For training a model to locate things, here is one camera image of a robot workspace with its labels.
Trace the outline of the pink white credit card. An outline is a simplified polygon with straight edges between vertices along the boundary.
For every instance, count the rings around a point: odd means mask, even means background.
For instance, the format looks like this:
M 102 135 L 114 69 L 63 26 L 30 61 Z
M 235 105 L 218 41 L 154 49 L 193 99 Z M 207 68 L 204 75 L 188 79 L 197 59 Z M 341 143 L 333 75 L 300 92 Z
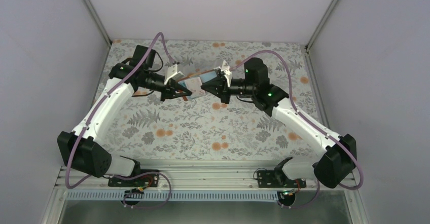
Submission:
M 192 95 L 188 97 L 190 100 L 205 96 L 206 94 L 206 91 L 201 89 L 202 81 L 199 77 L 185 80 L 185 85 L 186 88 L 192 91 Z

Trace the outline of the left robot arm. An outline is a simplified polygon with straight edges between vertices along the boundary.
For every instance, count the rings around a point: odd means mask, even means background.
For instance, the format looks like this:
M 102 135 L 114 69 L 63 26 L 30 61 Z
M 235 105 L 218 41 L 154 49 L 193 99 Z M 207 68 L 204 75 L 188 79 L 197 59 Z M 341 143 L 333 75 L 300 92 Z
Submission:
M 122 106 L 139 88 L 159 92 L 161 101 L 192 95 L 189 89 L 177 82 L 182 76 L 177 65 L 171 66 L 164 76 L 151 69 L 157 55 L 153 49 L 136 46 L 131 58 L 112 68 L 102 94 L 83 120 L 71 132 L 59 134 L 57 143 L 69 169 L 94 177 L 120 175 L 129 186 L 140 182 L 137 161 L 112 155 L 100 142 Z

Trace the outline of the brown leather card holder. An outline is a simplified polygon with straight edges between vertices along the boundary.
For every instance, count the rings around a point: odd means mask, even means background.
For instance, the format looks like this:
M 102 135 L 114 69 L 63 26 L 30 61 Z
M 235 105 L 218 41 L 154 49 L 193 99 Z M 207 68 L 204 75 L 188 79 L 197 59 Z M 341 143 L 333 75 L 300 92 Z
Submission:
M 198 72 L 188 76 L 185 76 L 182 72 L 179 72 L 179 80 L 177 82 L 192 92 L 191 95 L 183 96 L 183 101 L 191 101 L 199 97 L 205 96 L 206 91 L 203 90 L 201 86 L 216 77 L 216 68 L 204 72 Z

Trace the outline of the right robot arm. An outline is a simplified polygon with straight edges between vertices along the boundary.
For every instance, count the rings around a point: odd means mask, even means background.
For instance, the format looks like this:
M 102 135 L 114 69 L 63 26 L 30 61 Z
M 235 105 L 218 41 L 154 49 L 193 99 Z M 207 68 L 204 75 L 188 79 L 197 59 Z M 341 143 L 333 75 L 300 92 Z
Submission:
M 260 58 L 251 58 L 244 64 L 242 79 L 232 78 L 229 65 L 224 62 L 216 69 L 216 76 L 204 82 L 201 89 L 228 104 L 231 96 L 245 96 L 259 110 L 290 127 L 304 139 L 319 157 L 310 160 L 289 157 L 275 167 L 275 182 L 287 187 L 295 179 L 316 179 L 328 188 L 335 188 L 354 169 L 362 172 L 356 158 L 356 140 L 349 134 L 328 129 L 297 106 L 289 94 L 270 83 L 268 68 Z

